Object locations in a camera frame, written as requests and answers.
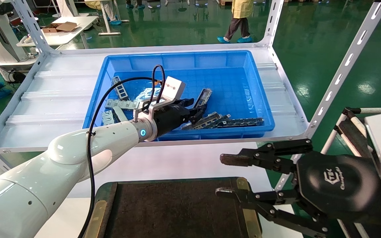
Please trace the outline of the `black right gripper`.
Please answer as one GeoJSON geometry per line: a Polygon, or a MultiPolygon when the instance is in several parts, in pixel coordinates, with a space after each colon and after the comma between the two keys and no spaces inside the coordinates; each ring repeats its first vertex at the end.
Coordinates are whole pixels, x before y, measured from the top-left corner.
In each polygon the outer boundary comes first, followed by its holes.
{"type": "MultiPolygon", "coordinates": [[[[323,155],[312,150],[310,139],[278,141],[257,149],[243,148],[236,155],[222,154],[220,161],[224,165],[258,166],[282,174],[297,170],[302,197],[329,218],[381,225],[381,179],[373,161],[352,155],[323,155]],[[300,154],[305,155],[296,165],[292,160],[282,158],[300,154]]],[[[328,235],[325,216],[318,214],[314,219],[307,219],[276,209],[276,205],[298,201],[296,191],[288,190],[282,194],[225,187],[216,189],[216,196],[234,199],[242,209],[254,210],[277,225],[310,237],[328,235]]]]}

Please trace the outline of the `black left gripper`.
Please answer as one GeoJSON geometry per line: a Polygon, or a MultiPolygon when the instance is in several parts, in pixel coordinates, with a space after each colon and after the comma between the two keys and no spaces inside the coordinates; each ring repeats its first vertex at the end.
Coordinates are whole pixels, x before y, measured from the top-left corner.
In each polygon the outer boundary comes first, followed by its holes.
{"type": "Polygon", "coordinates": [[[193,104],[194,98],[181,99],[181,101],[176,101],[156,109],[153,115],[157,126],[156,137],[161,137],[189,121],[194,125],[201,120],[207,109],[207,104],[202,104],[189,110],[187,107],[193,104]]]}

